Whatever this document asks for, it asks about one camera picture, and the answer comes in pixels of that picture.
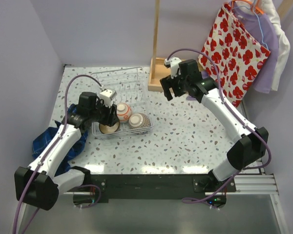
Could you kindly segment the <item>orange floral pattern bowl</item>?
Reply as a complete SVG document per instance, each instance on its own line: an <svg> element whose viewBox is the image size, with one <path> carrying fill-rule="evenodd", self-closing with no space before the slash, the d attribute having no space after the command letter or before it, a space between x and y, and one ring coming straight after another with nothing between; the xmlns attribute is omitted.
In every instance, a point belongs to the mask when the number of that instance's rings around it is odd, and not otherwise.
<svg viewBox="0 0 293 234"><path fill-rule="evenodd" d="M132 115L131 107L123 102L117 104L117 117L120 123L127 123Z"/></svg>

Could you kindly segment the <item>dark brown glazed bowl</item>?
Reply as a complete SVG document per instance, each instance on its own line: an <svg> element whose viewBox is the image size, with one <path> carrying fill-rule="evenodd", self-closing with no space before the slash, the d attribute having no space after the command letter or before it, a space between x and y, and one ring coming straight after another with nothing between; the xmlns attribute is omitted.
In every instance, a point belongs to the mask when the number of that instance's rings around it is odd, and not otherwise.
<svg viewBox="0 0 293 234"><path fill-rule="evenodd" d="M102 134L112 134L118 131L120 128L120 122L116 122L113 126L107 126L103 124L99 124L99 130Z"/></svg>

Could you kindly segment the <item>white wire dish rack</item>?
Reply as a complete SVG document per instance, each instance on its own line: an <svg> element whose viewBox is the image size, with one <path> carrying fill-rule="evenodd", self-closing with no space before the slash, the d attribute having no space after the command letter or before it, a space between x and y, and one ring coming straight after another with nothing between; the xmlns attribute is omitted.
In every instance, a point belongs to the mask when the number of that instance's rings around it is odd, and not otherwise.
<svg viewBox="0 0 293 234"><path fill-rule="evenodd" d="M152 110L150 107L150 100L147 96L147 88L144 87L143 68L132 67L118 70L110 70L103 72L92 73L94 77L102 86L103 89L113 89L117 92L113 99L113 104L117 105L120 102L128 104L132 109L132 114L143 113L147 115L151 122L151 128L154 123L152 121ZM120 123L118 131L112 134L102 134L99 130L99 123L92 123L92 133L98 139L111 139L116 137L125 137L135 135L130 129L129 123Z"/></svg>

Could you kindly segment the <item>brown lattice pattern bowl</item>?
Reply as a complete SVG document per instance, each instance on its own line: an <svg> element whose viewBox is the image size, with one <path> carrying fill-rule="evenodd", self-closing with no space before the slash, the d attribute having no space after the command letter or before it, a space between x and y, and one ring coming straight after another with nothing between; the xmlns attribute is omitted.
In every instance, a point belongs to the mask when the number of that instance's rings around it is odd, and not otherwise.
<svg viewBox="0 0 293 234"><path fill-rule="evenodd" d="M129 118L129 127L138 135L146 134L151 128L151 122L147 115L134 113Z"/></svg>

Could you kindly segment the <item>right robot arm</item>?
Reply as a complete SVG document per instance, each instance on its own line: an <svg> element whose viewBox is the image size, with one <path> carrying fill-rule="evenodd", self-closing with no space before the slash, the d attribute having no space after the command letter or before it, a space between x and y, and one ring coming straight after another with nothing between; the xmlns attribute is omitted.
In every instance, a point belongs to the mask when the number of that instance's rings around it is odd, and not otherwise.
<svg viewBox="0 0 293 234"><path fill-rule="evenodd" d="M167 100L188 94L209 109L225 127L234 145L227 158L208 173L207 184L220 191L225 180L260 159L266 151L268 131L257 128L228 101L211 77L204 78L195 60L181 61L177 57L164 61L170 75L160 80Z"/></svg>

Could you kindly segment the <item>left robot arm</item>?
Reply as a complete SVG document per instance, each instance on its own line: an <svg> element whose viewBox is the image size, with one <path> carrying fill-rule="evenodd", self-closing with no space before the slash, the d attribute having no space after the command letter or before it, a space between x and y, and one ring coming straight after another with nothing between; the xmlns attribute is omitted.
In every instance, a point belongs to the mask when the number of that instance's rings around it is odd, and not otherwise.
<svg viewBox="0 0 293 234"><path fill-rule="evenodd" d="M104 89L99 94L80 94L76 110L64 118L43 152L28 167L19 167L15 171L16 197L19 203L48 211L59 195L75 187L80 191L87 191L91 187L88 169L73 167L62 175L56 175L56 171L72 146L93 122L109 127L119 122L117 106L113 103L116 95L117 92L113 89Z"/></svg>

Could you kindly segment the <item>wooden clothes stand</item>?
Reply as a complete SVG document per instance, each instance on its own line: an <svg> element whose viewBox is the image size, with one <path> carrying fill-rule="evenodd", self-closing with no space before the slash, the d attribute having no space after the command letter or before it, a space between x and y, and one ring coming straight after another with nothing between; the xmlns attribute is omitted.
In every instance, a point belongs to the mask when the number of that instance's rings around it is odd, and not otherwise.
<svg viewBox="0 0 293 234"><path fill-rule="evenodd" d="M197 16L189 6L183 9L180 3L170 0L149 0L145 13L149 43L148 90L160 92L160 79L169 75L164 58L175 49L197 47L194 42Z"/></svg>

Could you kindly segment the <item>red poppy print tote bag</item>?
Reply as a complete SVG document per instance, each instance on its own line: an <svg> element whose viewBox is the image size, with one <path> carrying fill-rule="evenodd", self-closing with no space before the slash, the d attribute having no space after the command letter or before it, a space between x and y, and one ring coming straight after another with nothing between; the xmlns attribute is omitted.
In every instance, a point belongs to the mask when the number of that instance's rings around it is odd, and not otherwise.
<svg viewBox="0 0 293 234"><path fill-rule="evenodd" d="M199 64L210 77L220 81L224 95L235 107L270 56L270 51L245 29L227 2L218 11L202 52L211 60L199 55Z"/></svg>

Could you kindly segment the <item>blue plaid cloth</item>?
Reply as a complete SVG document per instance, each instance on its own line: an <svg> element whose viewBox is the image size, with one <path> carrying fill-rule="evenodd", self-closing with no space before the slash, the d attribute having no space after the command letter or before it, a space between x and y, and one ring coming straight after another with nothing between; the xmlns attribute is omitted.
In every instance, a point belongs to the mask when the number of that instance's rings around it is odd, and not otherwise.
<svg viewBox="0 0 293 234"><path fill-rule="evenodd" d="M83 180L88 171L71 168L68 161L82 152L88 133L81 133L69 124L55 123L57 127L49 127L33 141L34 162L28 167L33 171L31 177L36 178L45 171L52 178L61 175Z"/></svg>

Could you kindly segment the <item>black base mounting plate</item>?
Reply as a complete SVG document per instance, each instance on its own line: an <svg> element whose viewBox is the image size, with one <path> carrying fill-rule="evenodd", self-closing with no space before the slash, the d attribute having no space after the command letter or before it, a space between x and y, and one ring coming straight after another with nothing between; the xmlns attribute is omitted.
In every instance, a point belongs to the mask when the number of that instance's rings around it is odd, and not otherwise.
<svg viewBox="0 0 293 234"><path fill-rule="evenodd" d="M112 199L181 200L211 206L226 204L235 192L233 178L223 182L211 174L91 175L84 185L70 189L76 205L107 203Z"/></svg>

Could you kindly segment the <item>purple t-shirt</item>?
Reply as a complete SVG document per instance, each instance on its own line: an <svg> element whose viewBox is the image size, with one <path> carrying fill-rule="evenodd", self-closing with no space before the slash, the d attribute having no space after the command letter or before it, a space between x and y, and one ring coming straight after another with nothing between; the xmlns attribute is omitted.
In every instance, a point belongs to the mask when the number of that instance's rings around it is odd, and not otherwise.
<svg viewBox="0 0 293 234"><path fill-rule="evenodd" d="M242 13L225 2L199 55L198 63L206 75L219 80L224 95L237 107L252 87L269 93L277 63L279 42L265 15Z"/></svg>

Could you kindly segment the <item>blue clothes hanger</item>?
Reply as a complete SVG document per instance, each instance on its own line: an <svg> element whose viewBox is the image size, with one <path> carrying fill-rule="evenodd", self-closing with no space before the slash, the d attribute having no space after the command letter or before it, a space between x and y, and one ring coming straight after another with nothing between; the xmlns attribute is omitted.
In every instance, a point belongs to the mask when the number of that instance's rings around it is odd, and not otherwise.
<svg viewBox="0 0 293 234"><path fill-rule="evenodd" d="M259 3L258 0L254 0L253 3L251 4L251 10L252 12L254 13L254 15L256 16L257 18L257 21L258 21L258 25L259 25L259 30L260 30L260 33L261 33L261 44L267 49L269 50L269 47L268 45L264 42L264 34L263 34L263 30L262 30L262 27L261 27L261 22L260 22L260 18L258 16L258 12L259 10L256 9L256 5Z"/></svg>

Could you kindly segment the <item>orange clothes hanger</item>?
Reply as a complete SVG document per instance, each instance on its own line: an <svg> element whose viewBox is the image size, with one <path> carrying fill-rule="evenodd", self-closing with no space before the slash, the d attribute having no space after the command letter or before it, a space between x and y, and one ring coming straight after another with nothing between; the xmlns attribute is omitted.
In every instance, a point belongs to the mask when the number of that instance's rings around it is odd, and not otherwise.
<svg viewBox="0 0 293 234"><path fill-rule="evenodd" d="M264 14L265 12L260 7L260 0L232 0L231 6L245 8L254 14Z"/></svg>

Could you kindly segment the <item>white garment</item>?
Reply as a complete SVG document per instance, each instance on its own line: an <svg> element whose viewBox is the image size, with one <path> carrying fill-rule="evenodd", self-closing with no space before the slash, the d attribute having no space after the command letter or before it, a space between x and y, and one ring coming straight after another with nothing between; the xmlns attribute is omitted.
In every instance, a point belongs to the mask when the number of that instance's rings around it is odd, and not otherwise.
<svg viewBox="0 0 293 234"><path fill-rule="evenodd" d="M291 46L288 38L285 35L285 32L281 28L280 16L277 13L273 1L263 0L261 9L266 13L270 22L272 23L279 43L278 58L271 86L272 91L277 91L281 75L289 58Z"/></svg>

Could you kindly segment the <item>aluminium rail frame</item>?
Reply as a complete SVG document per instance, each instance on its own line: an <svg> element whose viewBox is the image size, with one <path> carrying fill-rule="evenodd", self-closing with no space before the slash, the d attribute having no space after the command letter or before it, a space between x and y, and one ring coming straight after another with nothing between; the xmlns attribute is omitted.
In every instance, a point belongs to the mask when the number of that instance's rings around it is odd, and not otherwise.
<svg viewBox="0 0 293 234"><path fill-rule="evenodd" d="M289 229L279 205L276 183L269 175L239 175L220 182L211 174L93 175L74 167L57 177L18 168L14 175L20 205L50 210L63 194L73 196L74 206L83 210L112 199L181 200L220 209L231 194L269 195L280 232Z"/></svg>

